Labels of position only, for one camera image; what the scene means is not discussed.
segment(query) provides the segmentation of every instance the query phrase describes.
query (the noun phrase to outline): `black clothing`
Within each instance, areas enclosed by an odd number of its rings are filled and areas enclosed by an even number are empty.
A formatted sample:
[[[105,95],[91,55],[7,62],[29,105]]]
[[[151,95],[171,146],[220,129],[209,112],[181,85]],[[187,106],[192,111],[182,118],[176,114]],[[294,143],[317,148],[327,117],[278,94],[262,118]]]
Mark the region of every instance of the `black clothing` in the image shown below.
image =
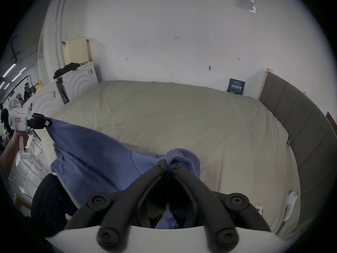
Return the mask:
[[[31,97],[32,93],[30,91],[25,91],[23,94],[23,100],[27,102],[27,100]]]
[[[48,174],[38,186],[32,201],[31,219],[44,237],[63,230],[67,224],[65,214],[77,211],[59,179]]]
[[[1,123],[4,124],[4,128],[7,129],[7,132],[10,134],[11,137],[13,137],[14,131],[9,126],[8,122],[8,110],[5,108],[1,111]]]
[[[70,63],[68,65],[65,65],[64,68],[55,71],[54,79],[61,77],[63,74],[71,70],[76,70],[79,66],[80,65],[78,63]]]

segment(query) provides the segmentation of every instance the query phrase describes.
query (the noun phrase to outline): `gray upholstered headboard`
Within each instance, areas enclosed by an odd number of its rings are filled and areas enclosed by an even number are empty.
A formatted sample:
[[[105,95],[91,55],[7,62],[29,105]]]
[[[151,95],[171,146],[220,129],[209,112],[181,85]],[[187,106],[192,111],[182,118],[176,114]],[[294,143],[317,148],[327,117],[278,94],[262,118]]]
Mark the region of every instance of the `gray upholstered headboard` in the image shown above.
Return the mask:
[[[293,140],[301,184],[301,224],[319,213],[336,179],[337,137],[320,109],[275,74],[267,73],[259,100]]]

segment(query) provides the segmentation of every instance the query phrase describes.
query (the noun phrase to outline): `person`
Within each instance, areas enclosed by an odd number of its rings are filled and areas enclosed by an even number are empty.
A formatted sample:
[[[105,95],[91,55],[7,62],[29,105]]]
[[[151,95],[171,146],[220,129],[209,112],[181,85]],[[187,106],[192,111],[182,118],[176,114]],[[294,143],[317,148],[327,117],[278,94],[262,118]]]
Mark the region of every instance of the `person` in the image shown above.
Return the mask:
[[[27,145],[26,132],[15,131],[12,139],[0,155],[0,179],[4,182],[11,173],[16,154],[19,151],[19,137],[23,136]],[[32,201],[29,223],[43,237],[50,237],[63,230],[67,224],[65,214],[72,216],[77,211],[59,179],[48,174],[38,186]]]
[[[13,137],[7,144],[5,150],[0,155],[0,172],[2,178],[7,180],[12,169],[12,164],[19,151],[19,139],[23,136],[24,146],[27,145],[28,135],[26,132],[15,131]]]
[[[22,99],[22,98],[20,98],[20,105],[21,105],[21,107],[23,107],[23,104],[25,103],[25,101]]]
[[[8,122],[9,113],[6,108],[3,108],[2,103],[0,103],[0,110],[1,110],[1,123],[4,124],[4,128],[7,130],[8,134],[11,137],[13,137],[14,131],[11,129]]]
[[[25,93],[23,94],[23,99],[25,100],[25,102],[27,102],[27,100],[32,96],[32,93],[29,89],[29,83],[26,82],[25,83]]]

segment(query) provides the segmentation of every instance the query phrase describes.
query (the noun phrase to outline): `bed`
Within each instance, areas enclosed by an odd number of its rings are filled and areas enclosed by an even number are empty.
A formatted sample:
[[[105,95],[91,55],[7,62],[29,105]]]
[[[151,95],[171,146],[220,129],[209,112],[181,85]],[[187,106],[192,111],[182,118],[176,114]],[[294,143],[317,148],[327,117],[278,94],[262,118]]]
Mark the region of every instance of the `bed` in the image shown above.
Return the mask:
[[[325,116],[272,73],[260,101],[206,87],[111,81],[88,90],[53,117],[100,131],[133,149],[157,154],[178,147],[191,150],[200,159],[200,179],[211,190],[248,196],[263,208],[272,232],[284,239],[313,220],[336,177],[331,156],[337,140]],[[53,162],[53,142],[46,132],[41,137],[44,154]],[[320,165],[317,156],[323,158]],[[290,191],[299,197],[282,224]]]
[[[300,194],[288,134],[253,98],[175,83],[111,81],[53,117],[95,129],[137,150],[192,151],[200,159],[201,180],[211,190],[248,196],[263,208],[273,232],[281,225],[289,191]],[[46,138],[44,152],[52,162],[52,141]]]

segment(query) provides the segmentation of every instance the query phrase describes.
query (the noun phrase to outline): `black pipe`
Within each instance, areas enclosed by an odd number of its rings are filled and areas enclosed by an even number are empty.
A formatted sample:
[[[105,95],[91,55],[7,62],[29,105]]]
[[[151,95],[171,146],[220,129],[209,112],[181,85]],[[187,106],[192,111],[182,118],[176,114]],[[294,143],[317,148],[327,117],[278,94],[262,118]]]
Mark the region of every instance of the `black pipe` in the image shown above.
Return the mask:
[[[10,46],[11,46],[11,50],[12,50],[12,53],[13,53],[13,57],[15,58],[14,64],[16,64],[17,61],[18,61],[18,57],[16,56],[17,54],[15,53],[14,47],[13,47],[13,40],[15,40],[17,37],[18,37],[18,35],[16,35],[15,37],[13,37],[13,39],[10,42]]]

